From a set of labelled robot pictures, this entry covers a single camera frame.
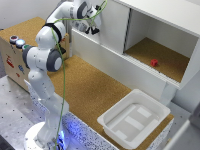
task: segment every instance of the green cable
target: green cable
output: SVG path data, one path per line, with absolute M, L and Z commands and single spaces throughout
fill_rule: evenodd
M 63 19 L 58 19 L 58 20 L 56 20 L 54 23 L 56 23 L 56 22 L 58 22 L 58 21 L 62 21 L 62 20 L 75 20 L 75 21 L 78 21 L 78 20 L 93 19 L 93 20 L 92 20 L 92 24 L 93 24 L 95 17 L 98 16 L 98 15 L 105 9 L 106 5 L 107 5 L 107 0 L 105 0 L 105 1 L 101 4 L 101 6 L 99 7 L 99 9 L 97 10 L 97 13 L 96 13 L 94 16 L 90 17 L 90 18 L 84 18 L 84 19 L 63 18 Z M 64 87 L 64 88 L 63 88 L 63 103 L 62 103 L 61 114 L 60 114 L 60 120 L 59 120 L 59 125 L 58 125 L 58 130 L 57 130 L 57 135 L 56 135 L 56 141 L 55 141 L 55 147 L 54 147 L 54 150 L 56 150 L 57 138 L 58 138 L 58 134 L 59 134 L 59 130 L 60 130 L 60 124 L 61 124 L 62 114 L 63 114 L 63 107 L 64 107 L 64 102 L 65 102 L 65 64 L 64 64 L 62 52 L 61 52 L 61 50 L 60 50 L 60 46 L 59 46 L 59 44 L 58 44 L 58 41 L 56 40 L 56 36 L 55 36 L 55 34 L 54 34 L 53 28 L 51 28 L 51 31 L 52 31 L 53 37 L 54 37 L 54 39 L 55 39 L 55 41 L 56 41 L 57 48 L 58 48 L 59 53 L 60 53 L 61 58 L 62 58 L 63 75 L 64 75 L 64 79 L 63 79 L 63 80 L 64 80 L 64 81 L 63 81 L 63 84 L 64 84 L 64 85 L 63 85 L 63 87 Z

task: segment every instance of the small red block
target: small red block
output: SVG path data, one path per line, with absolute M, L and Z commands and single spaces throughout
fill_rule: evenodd
M 158 60 L 157 60 L 157 59 L 152 59 L 152 60 L 151 60 L 151 65 L 152 65 L 153 67 L 155 67 L 157 64 L 158 64 Z

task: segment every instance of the white tray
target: white tray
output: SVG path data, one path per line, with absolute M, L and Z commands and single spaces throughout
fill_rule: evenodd
M 169 108 L 135 89 L 101 115 L 98 122 L 122 147 L 136 149 L 169 113 Z

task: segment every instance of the cork surface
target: cork surface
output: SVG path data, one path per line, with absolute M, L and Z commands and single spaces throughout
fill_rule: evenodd
M 26 44 L 37 46 L 35 41 L 36 35 L 45 24 L 45 20 L 36 17 L 5 30 L 0 31 L 0 36 L 7 42 L 10 42 L 12 35 L 18 36 L 20 39 L 25 40 Z
M 66 60 L 65 66 L 65 100 L 69 103 L 70 111 L 120 150 L 123 150 L 121 146 L 105 134 L 103 127 L 97 122 L 97 118 L 130 93 L 131 90 L 77 56 Z M 55 85 L 56 93 L 62 96 L 62 68 L 57 73 L 48 74 Z M 173 116 L 169 115 L 137 150 L 145 150 L 172 119 Z
M 152 59 L 157 59 L 158 65 L 153 68 L 178 82 L 181 82 L 190 60 L 149 38 L 143 39 L 125 53 L 149 66 Z

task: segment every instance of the white robotic arm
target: white robotic arm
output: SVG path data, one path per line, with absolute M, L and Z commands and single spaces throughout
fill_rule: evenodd
M 56 41 L 59 43 L 66 34 L 66 29 L 62 18 L 83 19 L 95 16 L 97 10 L 91 5 L 89 0 L 74 0 L 73 2 L 62 2 L 49 16 L 46 24 L 36 36 L 38 47 L 28 47 L 23 51 L 23 60 L 30 68 L 28 75 L 29 82 L 39 97 L 39 101 L 48 109 L 45 116 L 45 124 L 35 137 L 35 142 L 41 150 L 49 150 L 49 143 L 56 139 L 59 126 L 60 110 L 62 108 L 62 98 L 55 93 L 53 83 L 47 75 L 47 71 L 56 72 L 60 69 L 62 58 L 60 53 L 54 49 Z M 87 26 L 81 22 L 79 30 L 85 31 Z M 101 25 L 99 16 L 95 17 L 96 26 Z M 65 101 L 63 116 L 68 113 L 69 105 Z

